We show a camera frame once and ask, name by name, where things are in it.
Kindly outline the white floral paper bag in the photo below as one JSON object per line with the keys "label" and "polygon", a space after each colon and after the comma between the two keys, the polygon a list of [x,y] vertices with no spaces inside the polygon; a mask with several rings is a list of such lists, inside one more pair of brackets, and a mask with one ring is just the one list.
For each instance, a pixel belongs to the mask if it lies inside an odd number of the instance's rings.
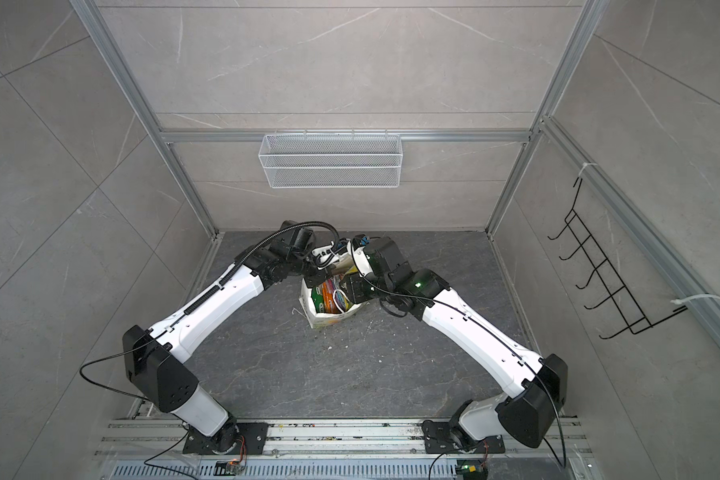
{"label": "white floral paper bag", "polygon": [[312,251],[317,267],[302,278],[300,304],[312,329],[324,328],[355,315],[364,303],[350,300],[345,276],[358,272],[347,249],[347,241]]}

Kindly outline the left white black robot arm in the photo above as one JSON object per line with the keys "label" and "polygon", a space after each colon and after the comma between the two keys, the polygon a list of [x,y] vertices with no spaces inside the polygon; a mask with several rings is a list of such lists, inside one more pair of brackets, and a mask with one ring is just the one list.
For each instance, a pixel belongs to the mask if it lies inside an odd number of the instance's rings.
{"label": "left white black robot arm", "polygon": [[231,451],[238,437],[236,419],[200,385],[186,361],[217,327],[268,288],[289,276],[324,276],[337,259],[340,241],[327,222],[283,222],[175,313],[148,329],[126,331],[126,378],[161,412],[178,417],[191,434],[206,439],[213,452]]}

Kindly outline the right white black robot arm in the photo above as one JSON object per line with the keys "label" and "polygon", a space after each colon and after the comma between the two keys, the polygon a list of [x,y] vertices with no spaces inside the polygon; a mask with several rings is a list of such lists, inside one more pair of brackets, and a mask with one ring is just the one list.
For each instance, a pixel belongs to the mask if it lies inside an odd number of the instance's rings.
{"label": "right white black robot arm", "polygon": [[354,303],[378,298],[445,335],[497,382],[502,392],[465,402],[449,421],[449,436],[460,449],[507,434],[539,447],[557,424],[567,395],[567,364],[542,357],[512,340],[483,318],[456,289],[430,269],[413,270],[389,237],[350,240],[355,272],[341,289]]}

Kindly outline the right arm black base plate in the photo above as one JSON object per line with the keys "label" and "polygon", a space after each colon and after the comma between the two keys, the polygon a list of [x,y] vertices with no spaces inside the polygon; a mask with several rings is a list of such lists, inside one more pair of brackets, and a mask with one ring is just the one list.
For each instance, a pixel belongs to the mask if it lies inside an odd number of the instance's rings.
{"label": "right arm black base plate", "polygon": [[424,437],[425,450],[429,454],[454,452],[493,455],[506,452],[501,435],[475,440],[459,426],[451,426],[449,422],[433,420],[424,420],[420,427]]}

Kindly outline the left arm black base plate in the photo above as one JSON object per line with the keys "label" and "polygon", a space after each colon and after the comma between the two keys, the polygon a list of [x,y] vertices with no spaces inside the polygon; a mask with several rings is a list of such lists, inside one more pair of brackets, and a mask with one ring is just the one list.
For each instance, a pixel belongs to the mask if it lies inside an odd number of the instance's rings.
{"label": "left arm black base plate", "polygon": [[243,422],[234,426],[225,424],[215,435],[204,436],[189,427],[183,446],[184,454],[198,455],[261,455],[269,430],[264,422]]}

